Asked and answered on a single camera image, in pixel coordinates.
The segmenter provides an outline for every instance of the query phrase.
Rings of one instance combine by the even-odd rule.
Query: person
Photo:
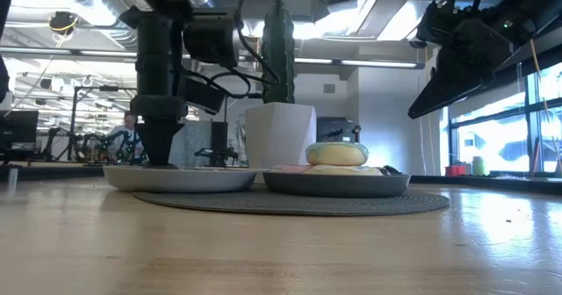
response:
[[[109,135],[113,135],[113,134],[118,133],[118,132],[126,131],[126,132],[128,132],[128,142],[132,143],[134,141],[134,122],[135,122],[135,120],[136,120],[136,117],[130,111],[125,112],[125,114],[123,115],[123,125],[115,126],[112,129],[112,131],[109,133]],[[116,159],[116,152],[119,150],[119,147],[121,147],[121,143],[123,142],[123,138],[124,138],[123,135],[117,137],[109,147],[109,152],[110,152],[111,157],[113,159]],[[135,147],[135,150],[134,150],[134,158],[138,159],[138,158],[141,157],[141,153],[142,153],[142,150],[143,150],[142,144],[140,142],[140,137],[139,137],[138,134],[136,136],[136,140],[137,140],[137,144],[136,144],[136,147]]]

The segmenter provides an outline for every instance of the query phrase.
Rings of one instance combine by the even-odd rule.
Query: ceiling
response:
[[[144,0],[118,1],[121,2],[119,8],[136,5],[141,9],[148,9]],[[292,12],[294,13],[311,4],[307,0],[304,0],[304,3],[300,3],[301,1],[291,0],[287,6],[292,6]],[[218,6],[234,6],[237,0],[213,0],[213,2]],[[296,56],[424,63],[426,54],[419,49],[410,47],[405,38],[414,35],[413,30],[419,22],[425,7],[431,0],[402,0],[396,2],[401,3],[392,4],[392,0],[359,0],[356,9],[328,15],[321,19],[314,19],[311,16],[301,20],[306,15],[299,16],[295,20]],[[256,47],[259,44],[259,37],[263,29],[263,17],[269,10],[271,3],[272,0],[246,0],[242,9],[242,16],[246,25],[245,33],[250,38],[254,37],[253,43],[256,44]],[[317,3],[318,0],[313,0],[313,7]],[[387,9],[393,11],[393,14],[387,20],[380,19],[378,21],[376,19],[378,17],[373,17],[372,10],[377,8],[377,6],[387,6]],[[56,11],[81,13],[82,10],[83,8],[80,8],[74,0],[12,0],[8,24],[6,25],[7,28],[4,31],[0,45],[54,48],[59,43],[60,36],[54,35],[47,27],[48,19]],[[109,25],[114,19],[109,18],[109,23],[106,24]],[[367,21],[370,22],[368,28],[364,26],[364,22]],[[83,27],[76,28],[72,33],[72,38],[62,43],[61,48],[124,50],[117,41],[110,37],[111,31],[107,29],[92,30],[87,28],[86,25],[86,22],[80,21],[78,26]],[[16,74],[16,103],[19,103],[18,100],[25,96],[36,83],[37,76],[40,75],[41,71],[48,64],[48,59],[44,59],[46,57],[42,57],[43,59],[22,58],[10,54],[4,54],[4,57],[8,57],[7,63],[11,66],[11,73]],[[216,66],[202,65],[201,68],[207,74],[220,71]],[[246,72],[256,72],[254,63],[251,62],[242,63],[241,68],[244,68]],[[346,66],[297,65],[297,72],[301,74],[336,74],[343,80],[347,80],[354,69],[355,67]],[[85,61],[84,59],[79,61],[72,58],[64,61],[56,58],[48,66],[46,76],[56,78],[56,82],[59,82],[60,80],[58,79],[61,79],[69,88],[71,88],[70,85],[72,84],[82,83],[87,77],[94,81],[93,86],[110,84],[118,85],[120,88],[131,89],[136,86],[133,58],[119,62],[99,61],[99,59],[93,58],[90,61]],[[69,116],[68,101],[72,102],[73,93],[72,90],[53,91],[36,89],[29,95],[29,97],[33,98],[28,98],[19,103],[18,107],[41,109],[41,117],[43,121],[48,123],[53,122],[51,120],[52,115],[67,121]],[[107,114],[107,117],[113,117],[113,122],[117,123],[120,121],[123,110],[128,106],[127,101],[131,98],[131,93],[134,92],[123,90],[118,92],[99,92],[94,90],[90,92],[90,97],[85,96],[83,101],[78,104],[78,110],[84,111],[84,113],[79,114],[78,119],[93,122],[92,114],[95,115],[98,112],[99,114],[104,114],[104,116]],[[35,100],[38,98],[45,99],[47,104],[44,106],[37,105]],[[100,100],[104,100],[107,106],[100,106]],[[192,115],[197,115],[194,110],[192,110]],[[87,127],[88,129],[104,129],[103,126],[96,125],[97,123],[93,123]]]

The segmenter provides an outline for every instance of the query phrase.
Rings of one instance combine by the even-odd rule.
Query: desk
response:
[[[255,216],[151,205],[101,178],[20,182],[0,191],[1,293],[561,293],[562,198],[412,188],[451,207]]]

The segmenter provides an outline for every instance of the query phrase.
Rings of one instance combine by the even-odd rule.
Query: ductwork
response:
[[[107,22],[108,18],[114,17],[114,26],[119,29],[124,29],[120,31],[104,31],[111,39],[115,40],[126,50],[136,51],[137,49],[137,35],[136,31],[129,29],[124,23],[119,21],[118,17],[120,13],[128,10],[128,6],[122,0],[75,0],[80,4],[85,10],[84,13],[80,13],[81,17],[86,19],[89,23],[93,25],[99,25],[100,17]]]

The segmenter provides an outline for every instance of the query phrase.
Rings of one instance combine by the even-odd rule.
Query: plate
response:
[[[253,171],[144,169],[105,166],[105,180],[122,191],[220,193],[247,190],[256,177]]]
[[[322,198],[389,198],[407,189],[410,176],[334,176],[263,172],[268,190]]]

